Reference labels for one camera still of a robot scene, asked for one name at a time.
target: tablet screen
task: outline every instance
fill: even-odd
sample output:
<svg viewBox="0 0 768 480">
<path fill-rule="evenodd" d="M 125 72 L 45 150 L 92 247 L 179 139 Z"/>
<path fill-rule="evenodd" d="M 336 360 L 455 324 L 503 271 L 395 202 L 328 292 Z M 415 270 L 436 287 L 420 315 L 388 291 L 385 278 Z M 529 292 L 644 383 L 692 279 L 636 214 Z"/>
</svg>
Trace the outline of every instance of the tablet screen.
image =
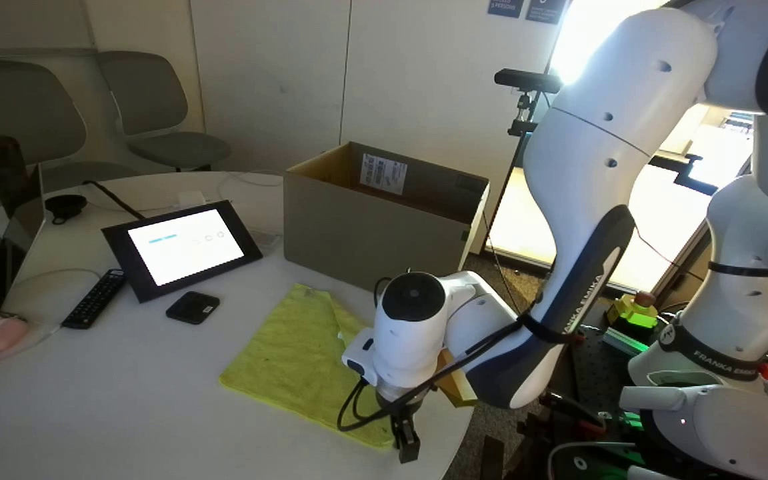
<svg viewBox="0 0 768 480">
<path fill-rule="evenodd" d="M 263 259 L 229 202 L 104 230 L 141 300 Z"/>
</svg>

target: open cardboard box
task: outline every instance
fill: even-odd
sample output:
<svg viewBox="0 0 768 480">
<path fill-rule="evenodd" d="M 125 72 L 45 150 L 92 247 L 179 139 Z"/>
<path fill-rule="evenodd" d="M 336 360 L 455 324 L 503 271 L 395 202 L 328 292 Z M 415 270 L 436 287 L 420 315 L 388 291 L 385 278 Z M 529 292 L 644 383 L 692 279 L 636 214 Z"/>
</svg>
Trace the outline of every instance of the open cardboard box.
<svg viewBox="0 0 768 480">
<path fill-rule="evenodd" d="M 383 278 L 468 262 L 488 178 L 344 144 L 287 170 L 287 259 L 373 291 Z"/>
</svg>

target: yellow cloth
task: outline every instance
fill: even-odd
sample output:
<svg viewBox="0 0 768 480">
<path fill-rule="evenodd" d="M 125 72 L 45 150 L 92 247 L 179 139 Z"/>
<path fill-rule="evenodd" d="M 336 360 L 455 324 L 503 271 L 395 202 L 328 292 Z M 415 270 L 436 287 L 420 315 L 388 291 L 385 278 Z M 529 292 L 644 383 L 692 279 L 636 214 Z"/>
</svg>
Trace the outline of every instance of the yellow cloth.
<svg viewBox="0 0 768 480">
<path fill-rule="evenodd" d="M 357 318 L 332 292 L 293 284 L 224 367 L 221 383 L 385 452 L 392 448 L 388 419 L 352 431 L 336 430 L 336 414 L 357 383 L 357 372 L 344 367 L 340 355 L 357 330 Z M 373 390 L 365 390 L 361 414 L 376 408 Z"/>
</svg>

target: tablet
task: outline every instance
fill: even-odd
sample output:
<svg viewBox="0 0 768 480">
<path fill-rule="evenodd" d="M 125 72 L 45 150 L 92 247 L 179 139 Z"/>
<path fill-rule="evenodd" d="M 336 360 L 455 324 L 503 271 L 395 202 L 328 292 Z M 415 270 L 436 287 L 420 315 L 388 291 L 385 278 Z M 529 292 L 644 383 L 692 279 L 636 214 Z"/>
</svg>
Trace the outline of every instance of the tablet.
<svg viewBox="0 0 768 480">
<path fill-rule="evenodd" d="M 263 259 L 227 200 L 103 231 L 140 300 Z"/>
</svg>

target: white table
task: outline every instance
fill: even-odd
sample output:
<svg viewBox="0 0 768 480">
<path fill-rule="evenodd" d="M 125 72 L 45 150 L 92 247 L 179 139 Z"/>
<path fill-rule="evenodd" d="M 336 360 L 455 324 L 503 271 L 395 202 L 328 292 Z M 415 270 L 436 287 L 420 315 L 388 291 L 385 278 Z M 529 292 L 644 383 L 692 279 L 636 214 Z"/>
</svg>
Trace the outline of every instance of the white table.
<svg viewBox="0 0 768 480">
<path fill-rule="evenodd" d="M 371 292 L 283 259 L 283 182 L 257 174 L 164 174 L 107 184 L 145 214 L 233 200 L 265 259 L 197 282 L 221 298 L 204 324 L 168 320 L 179 295 L 140 303 L 125 287 L 87 332 L 60 320 L 115 266 L 99 226 L 131 220 L 95 187 L 84 215 L 44 223 L 8 310 L 44 338 L 0 363 L 0 478 L 20 480 L 365 480 L 443 478 L 472 411 L 429 394 L 417 415 L 421 459 L 400 464 L 220 383 L 292 284 L 332 291 L 357 318 Z"/>
</svg>

